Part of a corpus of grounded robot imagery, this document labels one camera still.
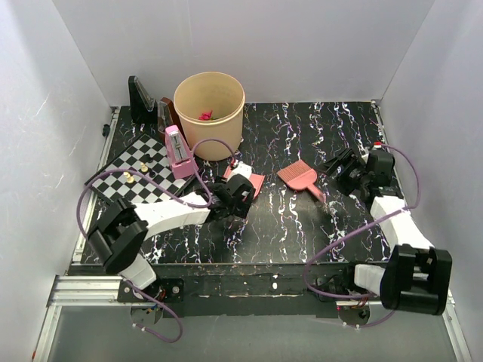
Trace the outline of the pink hand brush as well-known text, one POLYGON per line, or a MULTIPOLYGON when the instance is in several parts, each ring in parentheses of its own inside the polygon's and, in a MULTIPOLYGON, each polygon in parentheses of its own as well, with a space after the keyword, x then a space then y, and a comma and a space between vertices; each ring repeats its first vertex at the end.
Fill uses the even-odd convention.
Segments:
POLYGON ((297 192, 308 191, 321 203, 325 203, 324 192, 315 185, 318 175, 305 161, 299 160, 282 168, 277 176, 290 189, 297 192))

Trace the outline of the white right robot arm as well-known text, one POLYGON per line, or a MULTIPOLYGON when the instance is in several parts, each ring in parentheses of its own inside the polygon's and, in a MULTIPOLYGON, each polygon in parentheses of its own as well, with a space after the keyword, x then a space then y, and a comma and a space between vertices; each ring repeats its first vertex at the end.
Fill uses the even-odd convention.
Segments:
POLYGON ((321 167, 325 175, 335 177, 344 195, 359 192, 391 249, 384 267, 351 262, 338 284, 349 299, 371 293, 390 310, 440 315, 448 297, 452 257, 434 248, 414 223, 401 192, 392 185, 394 166, 393 154, 375 146, 363 156, 346 149, 321 167))

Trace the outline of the black white chessboard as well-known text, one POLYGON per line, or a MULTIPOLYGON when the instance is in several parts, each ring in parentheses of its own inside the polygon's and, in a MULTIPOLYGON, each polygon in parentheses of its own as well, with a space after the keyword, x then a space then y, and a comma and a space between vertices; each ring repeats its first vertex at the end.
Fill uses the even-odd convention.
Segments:
POLYGON ((99 198, 107 203, 112 203, 119 198, 124 198, 135 204, 150 204, 165 201, 169 196, 161 192, 155 185, 136 175, 137 172, 149 177, 152 170, 156 176, 153 179, 156 185, 160 185, 170 193, 180 197, 188 185, 195 180, 194 176, 185 179, 175 179, 168 161, 166 147, 155 138, 143 134, 120 151, 111 161, 101 168, 98 173, 108 170, 121 170, 102 178, 96 179, 91 176, 87 183, 99 198), (143 162, 149 169, 147 173, 140 171, 140 163, 143 162), (134 177, 134 182, 128 184, 124 172, 129 172, 134 177))

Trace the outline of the black metronome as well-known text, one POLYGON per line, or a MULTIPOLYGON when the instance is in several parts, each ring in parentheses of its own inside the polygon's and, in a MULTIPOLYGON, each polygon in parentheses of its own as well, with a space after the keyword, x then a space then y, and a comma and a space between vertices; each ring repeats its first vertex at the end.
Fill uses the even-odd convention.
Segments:
POLYGON ((130 112, 135 124, 156 124, 158 120, 158 105, 149 95, 140 79, 131 75, 128 78, 130 112))

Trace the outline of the pink dustpan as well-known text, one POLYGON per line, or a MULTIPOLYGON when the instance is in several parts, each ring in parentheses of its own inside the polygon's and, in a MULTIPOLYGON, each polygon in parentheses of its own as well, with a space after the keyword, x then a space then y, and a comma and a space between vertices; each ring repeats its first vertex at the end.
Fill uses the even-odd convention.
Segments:
MULTIPOLYGON (((231 166, 227 167, 227 169, 225 170, 225 173, 223 174, 224 178, 229 179, 231 169, 232 169, 231 166)), ((252 168, 252 174, 251 174, 249 181, 251 182, 252 186, 255 189, 254 199, 256 199, 257 196, 260 194, 260 190, 261 190, 261 187, 263 185, 264 179, 265 179, 265 176, 254 173, 253 168, 252 168)))

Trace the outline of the cream chess piece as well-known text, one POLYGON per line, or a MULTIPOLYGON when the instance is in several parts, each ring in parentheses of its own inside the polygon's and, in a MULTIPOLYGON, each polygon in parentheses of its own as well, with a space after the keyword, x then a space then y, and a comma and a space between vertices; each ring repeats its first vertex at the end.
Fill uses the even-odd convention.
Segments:
POLYGON ((142 173, 147 173, 148 172, 148 169, 149 168, 143 162, 140 163, 140 171, 142 173))

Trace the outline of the magenta paper scrap left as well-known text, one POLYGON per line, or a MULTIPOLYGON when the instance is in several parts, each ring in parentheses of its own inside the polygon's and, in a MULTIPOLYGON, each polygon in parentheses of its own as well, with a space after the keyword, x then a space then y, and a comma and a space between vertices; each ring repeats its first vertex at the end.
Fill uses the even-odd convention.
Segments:
POLYGON ((213 121, 214 120, 214 117, 213 117, 213 111, 209 111, 209 112, 203 112, 199 117, 198 117, 199 120, 201 121, 213 121))

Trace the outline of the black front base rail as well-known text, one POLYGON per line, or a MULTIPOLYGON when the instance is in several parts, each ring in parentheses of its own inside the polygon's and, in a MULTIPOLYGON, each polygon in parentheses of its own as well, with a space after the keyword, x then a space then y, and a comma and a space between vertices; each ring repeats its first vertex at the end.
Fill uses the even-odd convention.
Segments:
POLYGON ((334 318, 339 307, 378 302, 346 289, 350 265, 327 263, 157 264, 156 281, 144 291, 182 317, 310 315, 334 318))

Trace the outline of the brown metronome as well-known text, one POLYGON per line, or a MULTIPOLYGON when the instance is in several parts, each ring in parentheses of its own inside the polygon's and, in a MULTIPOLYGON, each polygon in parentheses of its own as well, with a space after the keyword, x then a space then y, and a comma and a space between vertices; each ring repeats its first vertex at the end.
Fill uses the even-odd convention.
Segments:
POLYGON ((174 103, 167 97, 158 101, 158 131, 164 132, 167 127, 178 125, 179 118, 175 111, 174 103))

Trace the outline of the white chess piece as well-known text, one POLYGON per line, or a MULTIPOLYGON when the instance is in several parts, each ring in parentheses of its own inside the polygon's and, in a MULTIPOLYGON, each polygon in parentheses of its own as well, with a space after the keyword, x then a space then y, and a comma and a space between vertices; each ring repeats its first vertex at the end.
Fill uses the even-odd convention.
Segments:
POLYGON ((129 172, 125 171, 123 174, 124 174, 124 176, 126 178, 126 182, 128 184, 131 184, 131 183, 134 182, 134 177, 129 172))

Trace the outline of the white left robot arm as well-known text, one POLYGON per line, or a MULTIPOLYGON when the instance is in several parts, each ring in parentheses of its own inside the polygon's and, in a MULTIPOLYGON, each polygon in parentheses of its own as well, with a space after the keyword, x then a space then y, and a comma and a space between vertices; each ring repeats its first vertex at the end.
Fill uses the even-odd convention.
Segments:
POLYGON ((228 216, 244 219, 256 189, 246 177, 221 178, 178 199, 136 204, 118 199, 87 232, 88 244, 108 275, 119 275, 134 285, 146 302, 155 300, 161 284, 141 255, 143 242, 152 236, 187 225, 202 225, 228 216))

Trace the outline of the beige plastic bucket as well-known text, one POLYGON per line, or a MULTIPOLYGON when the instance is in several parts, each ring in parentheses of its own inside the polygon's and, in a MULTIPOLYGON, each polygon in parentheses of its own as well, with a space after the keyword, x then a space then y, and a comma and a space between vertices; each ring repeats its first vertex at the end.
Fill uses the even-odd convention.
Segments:
POLYGON ((245 91, 222 72, 202 72, 182 81, 174 93, 177 112, 188 145, 206 161, 228 158, 242 142, 245 91), (201 121, 213 111, 213 121, 201 121))

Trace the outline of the pink metronome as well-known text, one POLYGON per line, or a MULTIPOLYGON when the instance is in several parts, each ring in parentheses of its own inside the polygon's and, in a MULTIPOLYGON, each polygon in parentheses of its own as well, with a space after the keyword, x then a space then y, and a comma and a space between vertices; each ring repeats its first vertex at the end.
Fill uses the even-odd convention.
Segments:
POLYGON ((185 179, 194 176, 198 171, 198 166, 177 125, 171 125, 165 129, 165 145, 174 178, 185 179))

